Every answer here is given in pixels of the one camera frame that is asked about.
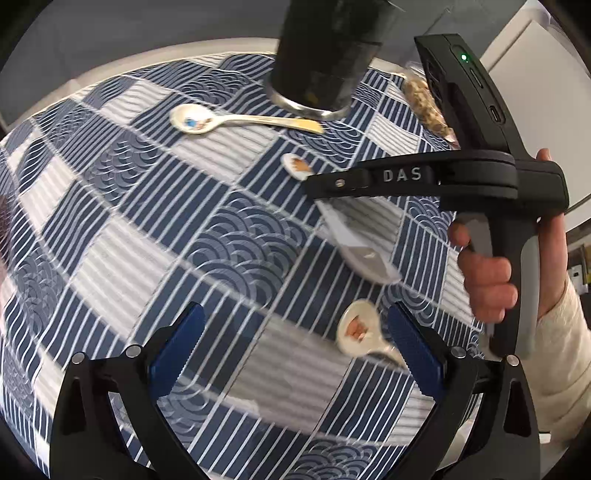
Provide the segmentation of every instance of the ceramic spoon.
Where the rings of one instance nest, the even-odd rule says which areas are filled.
[[[196,103],[184,103],[170,111],[170,123],[186,134],[206,134],[222,124],[264,124],[295,128],[323,134],[324,128],[314,120],[279,118],[259,115],[216,115],[209,108]]]
[[[296,180],[305,181],[314,172],[297,155],[287,153],[281,157],[283,167]],[[330,230],[343,259],[351,270],[361,277],[381,285],[390,285],[401,280],[400,273],[378,251],[373,249],[347,225],[346,219],[329,202],[315,200],[326,226]]]
[[[398,349],[384,339],[379,313],[370,301],[357,300],[349,305],[339,321],[336,343],[341,352],[354,358],[381,353],[408,369]]]

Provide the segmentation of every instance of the black handle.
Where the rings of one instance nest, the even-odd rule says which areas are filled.
[[[540,298],[540,250],[536,221],[531,218],[489,218],[492,254],[511,263],[510,282],[519,293],[517,303],[494,327],[492,353],[527,358],[534,347]]]

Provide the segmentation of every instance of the plastic bag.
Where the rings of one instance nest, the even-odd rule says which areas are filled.
[[[449,143],[457,145],[456,135],[447,126],[441,111],[437,107],[421,66],[414,62],[413,64],[407,64],[407,68],[398,75],[405,78],[402,84],[402,92],[410,108],[423,126],[430,132],[443,137]]]

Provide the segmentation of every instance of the blue and white tablecloth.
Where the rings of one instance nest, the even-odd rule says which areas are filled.
[[[351,359],[334,343],[355,299],[404,300],[450,345],[472,352],[472,317],[433,198],[340,199],[403,282],[382,287],[343,263],[321,216],[281,168],[317,172],[440,150],[404,101],[399,76],[370,69],[326,134],[263,126],[189,137],[171,108],[291,116],[266,98],[269,54],[157,64],[85,88],[0,142],[3,259],[0,408],[48,473],[51,418],[77,351],[120,354],[190,300],[208,316],[174,391],[159,401],[214,477],[377,480],[432,406],[407,372]],[[114,395],[131,455],[148,458]]]

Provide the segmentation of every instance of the blue gripper pad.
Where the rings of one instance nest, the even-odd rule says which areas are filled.
[[[415,323],[416,320],[400,306],[394,304],[389,308],[388,332],[421,393],[437,402],[444,394],[443,365],[432,353]]]
[[[205,330],[205,313],[198,303],[179,320],[176,330],[148,367],[148,385],[153,400],[168,395],[173,389]]]

